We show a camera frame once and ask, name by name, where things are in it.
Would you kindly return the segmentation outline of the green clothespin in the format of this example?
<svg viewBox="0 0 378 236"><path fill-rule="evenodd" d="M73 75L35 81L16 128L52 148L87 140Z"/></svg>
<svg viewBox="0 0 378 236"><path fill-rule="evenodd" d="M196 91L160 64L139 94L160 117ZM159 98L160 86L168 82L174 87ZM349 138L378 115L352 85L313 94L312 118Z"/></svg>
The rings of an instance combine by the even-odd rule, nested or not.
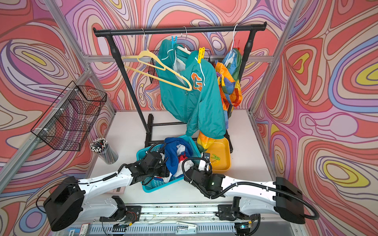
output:
<svg viewBox="0 0 378 236"><path fill-rule="evenodd" d="M215 154L213 154L213 155L211 156L211 158L214 159L214 160L220 160L220 157L218 157L218 156L215 155Z"/></svg>

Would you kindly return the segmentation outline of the blue white red jacket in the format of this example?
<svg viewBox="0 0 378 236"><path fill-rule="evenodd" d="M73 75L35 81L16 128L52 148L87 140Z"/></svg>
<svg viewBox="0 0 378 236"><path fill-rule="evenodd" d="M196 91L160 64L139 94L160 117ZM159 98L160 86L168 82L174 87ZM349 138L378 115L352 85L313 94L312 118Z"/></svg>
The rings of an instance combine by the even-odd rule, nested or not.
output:
<svg viewBox="0 0 378 236"><path fill-rule="evenodd" d="M195 154L190 143L183 138L165 138L163 142L155 144L150 149L160 153L163 161L167 160L165 165L169 171L168 177L154 177L159 183L168 183L182 177L184 160L194 157Z"/></svg>

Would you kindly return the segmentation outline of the teal green jacket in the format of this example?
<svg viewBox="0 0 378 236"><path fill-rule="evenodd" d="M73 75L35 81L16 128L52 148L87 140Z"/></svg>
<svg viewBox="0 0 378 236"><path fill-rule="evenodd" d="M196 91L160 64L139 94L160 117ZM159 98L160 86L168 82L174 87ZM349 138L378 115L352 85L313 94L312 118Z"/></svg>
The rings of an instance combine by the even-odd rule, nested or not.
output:
<svg viewBox="0 0 378 236"><path fill-rule="evenodd" d="M183 52L181 46L163 40L158 59L168 69L157 70L161 101L176 119L186 123L186 135L197 131L212 139L226 132L225 118L216 70L198 51Z"/></svg>

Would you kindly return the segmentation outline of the wooden hanger gold hook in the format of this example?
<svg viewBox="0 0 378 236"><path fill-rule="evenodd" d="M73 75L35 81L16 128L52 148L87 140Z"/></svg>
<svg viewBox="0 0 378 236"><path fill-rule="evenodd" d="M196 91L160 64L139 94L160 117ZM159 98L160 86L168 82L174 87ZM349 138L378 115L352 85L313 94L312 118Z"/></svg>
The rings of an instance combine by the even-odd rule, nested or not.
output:
<svg viewBox="0 0 378 236"><path fill-rule="evenodd" d="M160 66L156 66L156 65L152 65L152 64L149 64L147 62L144 62L142 61L141 59L144 58L144 57L147 57L147 58L152 58L158 65ZM138 55L134 55L134 56L121 56L121 62L123 62L123 59L130 59L130 60L136 60L137 62L141 63L141 64L144 64L144 65L147 65L147 66L151 66L155 69L158 69L158 70L161 70L161 71L169 71L171 72L172 74L174 74L176 77L179 77L181 78L187 85L188 87L184 87L182 85L179 85L179 84L175 84L171 81L168 81L168 80L165 80L165 79L162 79L160 77L157 77L157 76L152 76L152 78L156 79L156 80L159 80L161 82L164 82L166 84L169 84L169 85L172 85L172 86L175 86L177 88L180 88L180 89L183 89L183 90L186 90L186 91L191 91L193 90L193 87L191 85L191 83L189 82L189 80L187 80L185 77L183 77L182 75L180 75L178 72L174 71L173 69L171 69L170 67L166 66L159 58L158 56L156 56L153 52L149 51L149 50L144 50L144 51L141 51Z"/></svg>

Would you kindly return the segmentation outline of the silver hook hanger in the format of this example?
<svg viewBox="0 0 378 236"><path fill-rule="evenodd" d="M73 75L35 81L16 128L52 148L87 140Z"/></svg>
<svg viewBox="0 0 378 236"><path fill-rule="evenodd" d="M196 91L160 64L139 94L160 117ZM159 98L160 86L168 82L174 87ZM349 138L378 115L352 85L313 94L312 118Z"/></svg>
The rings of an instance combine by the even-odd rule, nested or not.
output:
<svg viewBox="0 0 378 236"><path fill-rule="evenodd" d="M182 52L184 52L184 53L190 55L192 52L187 48L187 38L188 38L187 27L184 26L184 29L185 29L185 33L186 33L186 35L185 35L185 44L184 44L184 47L178 45L177 48L178 48L179 50L181 50Z"/></svg>

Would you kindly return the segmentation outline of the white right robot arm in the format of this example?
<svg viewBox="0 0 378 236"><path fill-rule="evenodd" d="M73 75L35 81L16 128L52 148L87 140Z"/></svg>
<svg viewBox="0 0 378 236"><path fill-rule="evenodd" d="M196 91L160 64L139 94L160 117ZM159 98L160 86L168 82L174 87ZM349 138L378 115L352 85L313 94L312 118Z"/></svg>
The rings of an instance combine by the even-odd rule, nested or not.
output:
<svg viewBox="0 0 378 236"><path fill-rule="evenodd" d="M210 159L193 157L189 168L182 167L184 180L210 199L231 197L238 205L236 211L245 216L278 214L281 219L305 224L318 220L319 212L303 199L302 191L289 180L277 177L270 182L238 180L223 174L214 174Z"/></svg>

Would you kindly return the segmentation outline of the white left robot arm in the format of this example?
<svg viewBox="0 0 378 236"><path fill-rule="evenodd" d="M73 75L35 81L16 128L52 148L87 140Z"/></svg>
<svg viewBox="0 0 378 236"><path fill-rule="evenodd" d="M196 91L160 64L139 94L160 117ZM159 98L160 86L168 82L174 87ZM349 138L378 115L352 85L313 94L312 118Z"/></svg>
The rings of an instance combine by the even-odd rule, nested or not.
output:
<svg viewBox="0 0 378 236"><path fill-rule="evenodd" d="M131 221L138 217L129 212L123 200L113 196L107 200L95 201L94 197L117 189L141 183L147 178L169 175L167 159L162 157L165 142L158 142L148 149L147 154L132 164L122 164L112 173L89 179L68 177L44 201L43 207L51 230L57 232L66 229L77 220L99 217L105 221L124 221L131 216Z"/></svg>

